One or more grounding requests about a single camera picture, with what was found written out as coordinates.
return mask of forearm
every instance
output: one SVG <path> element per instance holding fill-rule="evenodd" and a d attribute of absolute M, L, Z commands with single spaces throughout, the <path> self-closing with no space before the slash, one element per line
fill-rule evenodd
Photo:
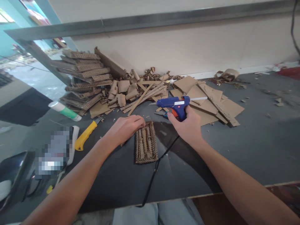
<path fill-rule="evenodd" d="M 88 195 L 103 162 L 114 148 L 109 140 L 100 139 L 23 223 L 70 224 Z"/>
<path fill-rule="evenodd" d="M 281 200 L 204 140 L 199 141 L 195 150 L 228 200 L 249 224 L 299 224 L 299 218 Z"/>

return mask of metal bar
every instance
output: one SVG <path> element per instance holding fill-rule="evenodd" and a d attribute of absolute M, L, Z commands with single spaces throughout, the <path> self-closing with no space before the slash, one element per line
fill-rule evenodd
<path fill-rule="evenodd" d="M 191 11 L 156 13 L 103 20 L 63 23 L 51 26 L 30 27 L 5 32 L 14 40 L 40 40 L 57 37 L 73 37 L 87 34 L 153 28 L 170 25 L 208 22 L 251 16 L 291 13 L 293 0 L 259 2 Z"/>
<path fill-rule="evenodd" d="M 53 67 L 50 62 L 51 59 L 47 56 L 46 53 L 40 49 L 39 46 L 34 43 L 34 41 L 18 41 L 18 43 L 29 52 L 34 58 L 36 58 L 41 64 L 43 64 L 50 72 L 52 72 L 58 79 L 60 79 L 65 85 L 71 83 L 71 79 L 68 75 L 60 73 Z"/>

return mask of glue bottle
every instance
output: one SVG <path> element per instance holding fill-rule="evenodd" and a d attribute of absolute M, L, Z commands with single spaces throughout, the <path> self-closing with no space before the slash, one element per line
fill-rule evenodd
<path fill-rule="evenodd" d="M 82 118 L 80 115 L 73 112 L 72 110 L 70 110 L 69 108 L 67 108 L 65 105 L 61 104 L 58 101 L 53 101 L 48 106 L 76 122 L 80 121 Z"/>

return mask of work table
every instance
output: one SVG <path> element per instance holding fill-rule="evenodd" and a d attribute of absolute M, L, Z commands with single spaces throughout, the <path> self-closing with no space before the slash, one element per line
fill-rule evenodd
<path fill-rule="evenodd" d="M 247 89 L 237 90 L 233 85 L 216 86 L 207 81 L 215 89 L 222 90 L 234 102 L 245 110 L 236 117 L 241 124 L 229 128 L 220 122 L 202 127 L 203 138 L 220 154 L 240 167 L 263 185 L 295 182 L 300 180 L 300 105 L 285 104 L 283 107 L 274 105 L 274 96 L 266 94 L 262 89 L 276 93 L 285 91 L 287 100 L 300 98 L 300 81 L 278 75 L 263 75 L 258 80 L 253 74 L 239 76 L 247 84 Z M 157 106 L 146 101 L 139 105 L 133 114 L 141 115 L 145 120 L 152 119 L 157 137 L 158 156 L 161 156 L 177 137 L 172 124 L 162 116 L 153 114 Z M 73 163 L 66 169 L 66 174 L 89 152 L 100 137 L 103 137 L 112 126 L 113 119 L 127 116 L 116 110 L 105 116 L 105 121 L 90 135 L 84 145 L 84 151 L 75 152 Z M 49 142 L 51 131 L 65 126 L 77 125 L 81 134 L 92 122 L 89 115 L 81 121 L 73 122 L 63 115 L 50 110 L 36 125 L 35 132 L 28 134 L 23 144 L 24 150 L 33 151 Z M 121 148 L 115 149 L 101 167 L 98 176 L 84 201 L 80 212 L 90 212 L 109 208 L 125 207 L 141 204 L 149 185 L 154 164 L 134 164 L 135 138 L 128 140 Z M 55 179 L 47 180 L 39 190 L 24 202 L 20 196 L 24 194 L 22 187 L 32 166 L 24 171 L 20 193 L 14 196 L 12 204 L 1 212 L 1 223 L 23 221 L 33 209 L 46 197 L 49 184 Z M 154 178 L 147 202 L 159 202 L 170 199 L 204 196 L 219 193 L 221 189 L 212 173 L 199 155 L 181 138 L 170 152 L 162 159 Z"/>

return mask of black power cord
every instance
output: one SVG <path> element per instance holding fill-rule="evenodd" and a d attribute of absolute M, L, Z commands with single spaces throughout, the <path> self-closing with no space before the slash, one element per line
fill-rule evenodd
<path fill-rule="evenodd" d="M 292 36 L 292 39 L 293 39 L 293 43 L 294 43 L 295 49 L 297 50 L 297 53 L 300 56 L 300 49 L 299 49 L 299 47 L 298 47 L 298 45 L 296 43 L 295 37 L 294 37 L 295 12 L 296 12 L 297 4 L 298 4 L 298 0 L 295 0 L 295 4 L 294 4 L 294 8 L 293 8 L 293 13 L 292 13 L 291 36 Z"/>
<path fill-rule="evenodd" d="M 0 57 L 3 57 L 3 58 L 5 58 L 5 59 L 9 59 L 9 60 L 11 60 L 11 61 L 15 61 L 15 62 L 17 62 L 17 63 L 21 63 L 21 64 L 26 65 L 26 66 L 30 66 L 30 65 L 28 65 L 28 64 L 25 64 L 25 63 L 18 62 L 18 61 L 16 61 L 16 60 L 7 58 L 7 57 L 5 57 L 5 56 L 0 56 Z M 30 67 L 35 68 L 35 69 L 39 69 L 39 70 L 42 70 L 42 71 L 50 72 L 49 70 L 43 70 L 43 69 L 40 69 L 40 68 L 37 68 L 37 67 L 33 67 L 33 66 L 30 66 Z"/>
<path fill-rule="evenodd" d="M 156 174 L 156 172 L 158 170 L 159 163 L 160 163 L 161 159 L 163 157 L 165 157 L 165 155 L 168 153 L 168 151 L 172 148 L 173 144 L 177 141 L 178 138 L 179 138 L 179 135 L 175 138 L 175 140 L 172 142 L 172 144 L 170 145 L 170 147 L 165 151 L 165 153 L 155 162 L 155 168 L 154 168 L 154 171 L 153 171 L 153 174 L 152 174 L 152 177 L 151 177 L 151 180 L 150 180 L 150 183 L 149 183 L 146 195 L 144 197 L 142 205 L 141 206 L 137 206 L 138 208 L 142 208 L 146 204 L 146 201 L 148 199 L 148 195 L 149 195 L 150 190 L 151 190 L 152 182 L 153 182 L 155 174 Z"/>

